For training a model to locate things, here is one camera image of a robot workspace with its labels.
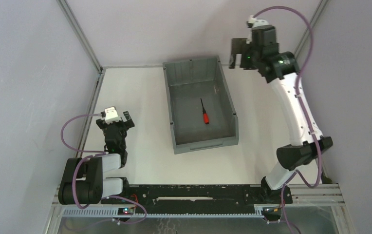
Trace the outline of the red black screwdriver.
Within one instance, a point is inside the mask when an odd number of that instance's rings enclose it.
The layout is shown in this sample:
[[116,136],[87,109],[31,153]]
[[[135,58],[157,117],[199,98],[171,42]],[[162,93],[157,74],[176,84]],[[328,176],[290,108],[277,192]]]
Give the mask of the red black screwdriver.
[[205,123],[206,125],[208,125],[209,122],[210,122],[210,120],[209,120],[208,114],[207,114],[207,112],[206,112],[206,110],[205,110],[205,107],[204,107],[204,104],[203,104],[203,100],[202,100],[202,98],[200,98],[200,101],[201,101],[202,112],[203,112],[203,120],[204,120],[204,123]]

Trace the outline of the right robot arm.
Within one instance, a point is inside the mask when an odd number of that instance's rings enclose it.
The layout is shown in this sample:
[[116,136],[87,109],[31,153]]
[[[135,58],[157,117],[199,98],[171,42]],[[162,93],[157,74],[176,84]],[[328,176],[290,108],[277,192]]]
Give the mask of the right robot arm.
[[267,200],[280,195],[282,186],[302,166],[306,166],[332,147],[312,117],[300,82],[300,69],[292,52],[280,52],[276,29],[264,20],[249,23],[247,38],[233,38],[229,68],[257,70],[278,96],[288,126],[290,143],[277,149],[278,162],[261,181],[261,194]]

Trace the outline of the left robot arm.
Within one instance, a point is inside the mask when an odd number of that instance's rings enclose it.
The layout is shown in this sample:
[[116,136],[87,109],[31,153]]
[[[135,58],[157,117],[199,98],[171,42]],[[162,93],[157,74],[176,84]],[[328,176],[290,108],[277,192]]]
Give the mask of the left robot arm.
[[125,120],[114,107],[97,114],[96,124],[104,135],[104,149],[89,151],[89,156],[84,158],[67,160],[58,190],[60,204],[85,209],[104,197],[120,195],[128,189],[125,177],[105,177],[106,172],[124,168],[127,163],[127,131],[135,124],[128,111],[123,115]]

